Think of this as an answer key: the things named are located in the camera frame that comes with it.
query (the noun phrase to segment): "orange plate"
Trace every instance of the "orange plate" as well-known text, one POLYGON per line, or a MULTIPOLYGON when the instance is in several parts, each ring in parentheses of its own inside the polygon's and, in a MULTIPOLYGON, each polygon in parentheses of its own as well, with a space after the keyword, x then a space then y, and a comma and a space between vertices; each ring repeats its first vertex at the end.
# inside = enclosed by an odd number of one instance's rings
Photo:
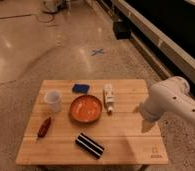
POLYGON ((76 98, 70 107, 71 116, 83 123, 93 122, 100 117, 102 112, 101 101, 91 95, 83 95, 76 98))

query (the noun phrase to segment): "small bottle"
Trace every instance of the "small bottle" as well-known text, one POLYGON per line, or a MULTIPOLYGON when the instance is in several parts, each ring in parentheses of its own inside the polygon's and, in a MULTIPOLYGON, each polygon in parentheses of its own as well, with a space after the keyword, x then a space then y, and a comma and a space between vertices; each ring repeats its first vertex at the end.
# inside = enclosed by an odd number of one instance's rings
POLYGON ((104 103, 108 113, 114 110, 114 92, 112 84, 105 84, 103 88, 104 103))

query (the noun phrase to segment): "tiled floor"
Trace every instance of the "tiled floor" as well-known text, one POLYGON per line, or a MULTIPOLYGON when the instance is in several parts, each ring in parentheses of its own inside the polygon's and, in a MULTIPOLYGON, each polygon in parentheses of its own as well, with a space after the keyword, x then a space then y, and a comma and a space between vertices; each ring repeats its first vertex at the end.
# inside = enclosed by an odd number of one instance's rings
MULTIPOLYGON (((128 40, 115 39, 111 19, 97 4, 92 9, 81 0, 73 1, 71 11, 60 11, 49 23, 38 22, 52 19, 39 9, 38 0, 0 1, 0 17, 38 16, 0 20, 0 171, 36 170, 16 166, 15 158, 44 79, 142 78, 148 85, 160 80, 128 40), (91 55, 101 48, 104 54, 91 55)), ((160 126, 170 162, 148 170, 195 169, 195 129, 171 114, 162 118, 160 126)))

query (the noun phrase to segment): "metal leg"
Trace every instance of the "metal leg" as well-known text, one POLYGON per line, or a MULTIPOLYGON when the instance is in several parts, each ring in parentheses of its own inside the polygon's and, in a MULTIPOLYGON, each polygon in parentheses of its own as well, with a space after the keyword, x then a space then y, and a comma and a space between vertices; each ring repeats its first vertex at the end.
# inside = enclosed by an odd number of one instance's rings
POLYGON ((149 167, 149 165, 142 165, 141 168, 138 171, 145 171, 147 168, 149 167))
POLYGON ((38 165, 37 168, 39 168, 41 171, 49 171, 49 169, 43 165, 38 165))

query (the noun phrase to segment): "paper cup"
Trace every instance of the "paper cup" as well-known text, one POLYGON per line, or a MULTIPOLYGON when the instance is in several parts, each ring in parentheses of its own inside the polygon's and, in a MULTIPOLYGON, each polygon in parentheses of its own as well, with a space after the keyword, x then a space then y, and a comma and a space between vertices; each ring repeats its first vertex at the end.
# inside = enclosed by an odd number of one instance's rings
POLYGON ((44 101, 51 107, 53 112, 61 110, 61 92, 58 90, 50 90, 44 96, 44 101))

